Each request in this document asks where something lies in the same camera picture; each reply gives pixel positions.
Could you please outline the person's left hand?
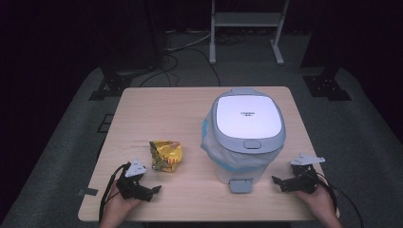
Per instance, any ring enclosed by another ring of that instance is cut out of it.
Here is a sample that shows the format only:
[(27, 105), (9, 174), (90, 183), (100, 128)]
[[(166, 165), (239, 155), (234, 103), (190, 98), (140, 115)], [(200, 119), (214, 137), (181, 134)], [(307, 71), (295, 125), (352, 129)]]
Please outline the person's left hand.
[(113, 184), (99, 228), (118, 228), (141, 203), (142, 201), (139, 199), (124, 199), (116, 184)]

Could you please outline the white trash can grey lid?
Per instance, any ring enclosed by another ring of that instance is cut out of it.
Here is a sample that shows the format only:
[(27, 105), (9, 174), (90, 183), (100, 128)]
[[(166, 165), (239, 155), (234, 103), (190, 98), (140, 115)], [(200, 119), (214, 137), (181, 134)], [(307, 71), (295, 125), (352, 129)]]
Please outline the white trash can grey lid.
[[(233, 88), (222, 93), (205, 119), (211, 122), (219, 144), (231, 151), (261, 154), (283, 148), (285, 144), (285, 123), (278, 105), (270, 96), (253, 88)], [(251, 192), (268, 167), (228, 172), (212, 162), (219, 181), (235, 194)]]

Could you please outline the black stand base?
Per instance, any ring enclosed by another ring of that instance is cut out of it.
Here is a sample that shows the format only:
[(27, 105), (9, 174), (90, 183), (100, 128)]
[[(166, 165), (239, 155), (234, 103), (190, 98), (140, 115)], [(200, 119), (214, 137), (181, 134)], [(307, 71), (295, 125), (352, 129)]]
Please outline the black stand base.
[(313, 97), (327, 98), (329, 101), (350, 101), (346, 90), (342, 89), (336, 81), (338, 66), (327, 66), (319, 75), (303, 76)]
[(101, 101), (106, 97), (120, 97), (131, 86), (133, 77), (118, 73), (114, 67), (102, 66), (103, 80), (89, 97), (90, 101)]

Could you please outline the yellow snack bag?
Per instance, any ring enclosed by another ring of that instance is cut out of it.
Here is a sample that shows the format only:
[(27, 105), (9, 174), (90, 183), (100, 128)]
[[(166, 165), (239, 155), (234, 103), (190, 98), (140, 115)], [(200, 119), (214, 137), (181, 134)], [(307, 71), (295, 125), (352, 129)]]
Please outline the yellow snack bag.
[(174, 172), (182, 161), (182, 144), (173, 141), (152, 141), (149, 144), (152, 168), (156, 171)]

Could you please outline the person's right hand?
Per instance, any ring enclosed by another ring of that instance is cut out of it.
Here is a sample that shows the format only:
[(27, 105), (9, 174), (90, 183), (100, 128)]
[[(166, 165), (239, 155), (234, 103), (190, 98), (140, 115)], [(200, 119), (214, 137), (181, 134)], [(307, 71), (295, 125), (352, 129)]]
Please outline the person's right hand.
[(312, 214), (321, 222), (325, 223), (337, 219), (333, 201), (324, 187), (319, 186), (311, 194), (296, 191), (295, 195), (306, 204)]

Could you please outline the grey tape strip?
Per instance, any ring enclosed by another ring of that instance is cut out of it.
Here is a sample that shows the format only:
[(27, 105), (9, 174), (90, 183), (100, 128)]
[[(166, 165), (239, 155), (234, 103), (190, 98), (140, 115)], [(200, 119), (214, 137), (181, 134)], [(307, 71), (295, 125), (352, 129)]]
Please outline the grey tape strip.
[(89, 195), (89, 196), (97, 196), (98, 194), (98, 189), (93, 189), (93, 188), (85, 188), (85, 189), (80, 189), (77, 193), (78, 196), (85, 196), (85, 195)]

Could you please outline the white metal stand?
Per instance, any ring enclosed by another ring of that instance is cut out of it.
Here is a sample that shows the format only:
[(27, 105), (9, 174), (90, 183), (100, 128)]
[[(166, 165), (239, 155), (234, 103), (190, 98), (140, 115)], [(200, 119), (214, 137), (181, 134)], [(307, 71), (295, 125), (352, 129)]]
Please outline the white metal stand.
[(211, 0), (209, 63), (214, 65), (216, 59), (217, 28), (275, 28), (276, 35), (270, 40), (276, 62), (284, 65), (284, 59), (278, 47), (279, 38), (285, 22), (290, 0), (283, 0), (280, 12), (220, 12), (216, 11), (216, 0)]

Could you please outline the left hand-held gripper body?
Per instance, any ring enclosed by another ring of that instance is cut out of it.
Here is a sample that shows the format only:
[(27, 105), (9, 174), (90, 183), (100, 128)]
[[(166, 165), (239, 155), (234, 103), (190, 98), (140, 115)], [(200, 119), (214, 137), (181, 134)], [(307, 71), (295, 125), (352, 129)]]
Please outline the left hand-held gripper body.
[(141, 200), (143, 194), (152, 193), (151, 189), (140, 185), (140, 179), (145, 172), (146, 168), (138, 159), (124, 165), (123, 172), (116, 183), (124, 199)]

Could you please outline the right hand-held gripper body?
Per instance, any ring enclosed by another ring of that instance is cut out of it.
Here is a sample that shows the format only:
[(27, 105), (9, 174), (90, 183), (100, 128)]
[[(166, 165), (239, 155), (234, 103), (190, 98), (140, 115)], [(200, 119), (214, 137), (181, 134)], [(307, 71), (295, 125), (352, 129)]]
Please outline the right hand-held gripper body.
[(315, 163), (325, 162), (324, 158), (298, 154), (290, 161), (292, 173), (295, 177), (292, 179), (293, 191), (302, 191), (308, 194), (314, 193), (318, 184), (317, 171), (314, 168)]

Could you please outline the dark floor socket plate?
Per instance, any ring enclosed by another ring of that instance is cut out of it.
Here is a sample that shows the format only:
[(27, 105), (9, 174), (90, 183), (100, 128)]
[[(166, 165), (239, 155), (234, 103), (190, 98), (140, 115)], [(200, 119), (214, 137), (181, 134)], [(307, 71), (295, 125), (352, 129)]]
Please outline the dark floor socket plate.
[(103, 120), (101, 121), (97, 132), (98, 133), (107, 133), (112, 122), (113, 122), (114, 115), (113, 114), (105, 114)]

